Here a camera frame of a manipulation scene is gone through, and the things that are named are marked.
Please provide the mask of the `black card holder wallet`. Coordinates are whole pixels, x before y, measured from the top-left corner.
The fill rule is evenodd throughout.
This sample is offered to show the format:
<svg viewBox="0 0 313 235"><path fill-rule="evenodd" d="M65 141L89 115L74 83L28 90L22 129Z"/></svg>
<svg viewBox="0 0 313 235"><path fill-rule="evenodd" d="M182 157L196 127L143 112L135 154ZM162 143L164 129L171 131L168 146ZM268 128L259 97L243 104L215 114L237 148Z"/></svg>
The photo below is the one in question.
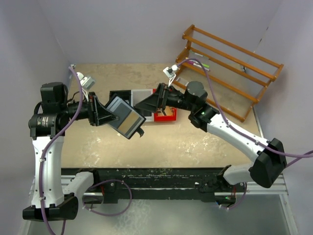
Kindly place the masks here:
<svg viewBox="0 0 313 235"><path fill-rule="evenodd" d="M140 137L144 135L141 126L146 118L141 115L133 106L114 94L106 105L106 109L116 116L116 120L108 125L127 139L131 139L136 133Z"/></svg>

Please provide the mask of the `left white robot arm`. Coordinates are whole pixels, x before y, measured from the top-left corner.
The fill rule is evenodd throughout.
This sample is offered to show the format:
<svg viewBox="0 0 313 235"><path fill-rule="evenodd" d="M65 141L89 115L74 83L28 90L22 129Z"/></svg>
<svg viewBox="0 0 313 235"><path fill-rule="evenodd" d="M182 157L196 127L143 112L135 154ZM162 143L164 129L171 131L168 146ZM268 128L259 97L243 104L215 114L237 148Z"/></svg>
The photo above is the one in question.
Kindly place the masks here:
<svg viewBox="0 0 313 235"><path fill-rule="evenodd" d="M62 82L42 85L42 100L28 122L35 152L35 188L31 205L22 212L24 220L73 220L79 200L86 190L99 190L101 181L95 169L81 170L62 187L61 154L65 131L74 120L88 119L92 126L105 125L117 117L101 104L94 92L89 100L68 103L68 89Z"/></svg>

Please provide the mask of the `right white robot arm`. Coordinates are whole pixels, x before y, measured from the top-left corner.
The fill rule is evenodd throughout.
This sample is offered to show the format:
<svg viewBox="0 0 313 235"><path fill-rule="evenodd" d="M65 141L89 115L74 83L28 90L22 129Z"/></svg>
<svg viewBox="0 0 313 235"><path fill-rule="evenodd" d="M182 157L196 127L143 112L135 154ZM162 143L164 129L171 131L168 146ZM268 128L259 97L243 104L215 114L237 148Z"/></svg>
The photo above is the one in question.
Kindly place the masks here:
<svg viewBox="0 0 313 235"><path fill-rule="evenodd" d="M136 109L156 113L165 107L187 110L191 123L207 133L228 142L249 159L249 164L228 165L219 174L218 188L230 191L238 183L255 182L264 188L270 188L286 168L284 147L280 140L271 141L256 136L229 120L210 106L207 92L201 82L188 83L185 92L160 83L156 91L135 105Z"/></svg>

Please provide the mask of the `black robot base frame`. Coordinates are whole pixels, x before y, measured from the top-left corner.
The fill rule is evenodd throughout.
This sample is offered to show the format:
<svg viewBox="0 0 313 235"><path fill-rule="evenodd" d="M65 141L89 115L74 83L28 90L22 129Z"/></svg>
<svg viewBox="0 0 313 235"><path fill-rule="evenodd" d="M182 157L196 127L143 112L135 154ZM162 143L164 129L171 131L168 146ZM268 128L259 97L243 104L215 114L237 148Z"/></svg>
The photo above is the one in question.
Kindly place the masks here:
<svg viewBox="0 0 313 235"><path fill-rule="evenodd" d="M89 172L91 182L84 191L93 200L115 204L119 199L200 200L202 202L235 203L234 196L216 196L242 192L241 183L255 182L269 188L273 180L264 171L255 172L251 166L224 168L57 168L44 170L57 186L70 174Z"/></svg>

